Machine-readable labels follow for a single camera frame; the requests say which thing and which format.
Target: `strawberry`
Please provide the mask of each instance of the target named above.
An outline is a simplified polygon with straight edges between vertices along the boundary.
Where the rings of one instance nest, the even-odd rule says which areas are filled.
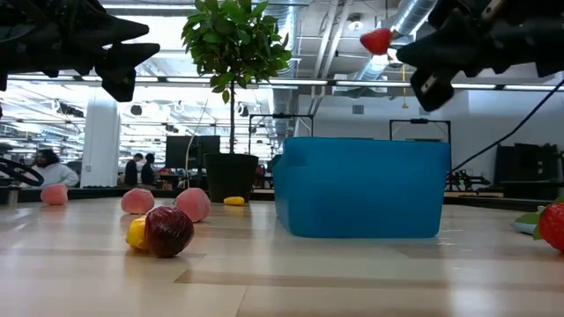
[[[552,204],[540,213],[537,230],[540,239],[564,252],[564,203]]]
[[[390,46],[390,41],[390,29],[377,29],[360,36],[360,43],[374,55],[386,54]]]

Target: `wooden table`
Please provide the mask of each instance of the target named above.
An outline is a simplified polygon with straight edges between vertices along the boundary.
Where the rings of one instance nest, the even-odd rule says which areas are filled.
[[[434,239],[313,240],[288,234],[273,203],[212,208],[189,247],[166,260],[129,250],[123,239],[136,216],[120,211],[119,198],[0,209],[1,315],[564,312],[564,259],[544,241],[513,232],[519,212],[445,206]]]

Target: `plastic fruit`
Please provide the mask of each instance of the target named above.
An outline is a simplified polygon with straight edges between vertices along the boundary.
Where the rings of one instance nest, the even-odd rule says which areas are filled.
[[[243,197],[228,197],[223,200],[223,203],[230,206],[242,206],[245,204]]]
[[[155,198],[150,190],[135,188],[122,198],[122,210],[130,214],[144,215],[155,206]]]
[[[53,184],[41,191],[41,201],[50,205],[64,205],[69,201],[68,189],[63,184]]]
[[[195,223],[206,219],[212,209],[210,198],[200,188],[188,188],[181,192],[176,197],[174,206]]]
[[[370,33],[360,36],[360,43],[374,55],[384,55],[388,53],[391,42],[390,29],[377,29]]]
[[[553,248],[564,252],[564,203],[549,205],[538,214],[538,225],[533,239],[545,240]]]
[[[133,220],[125,238],[125,242],[132,248],[143,251],[147,251],[147,246],[145,245],[145,219],[146,216]]]
[[[173,207],[158,207],[147,214],[145,244],[157,257],[179,254],[194,237],[194,224],[182,211]]]

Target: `tree trunk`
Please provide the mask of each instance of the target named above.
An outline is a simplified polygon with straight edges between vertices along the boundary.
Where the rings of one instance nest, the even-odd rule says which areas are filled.
[[[229,130],[229,153],[235,153],[235,81],[231,81],[231,129]]]

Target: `black screen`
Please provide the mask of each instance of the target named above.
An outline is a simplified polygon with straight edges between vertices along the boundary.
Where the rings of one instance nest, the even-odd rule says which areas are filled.
[[[167,168],[184,168],[186,166],[186,150],[191,136],[167,136]],[[189,152],[189,168],[197,168],[198,149],[202,157],[207,153],[219,153],[219,136],[195,136]]]

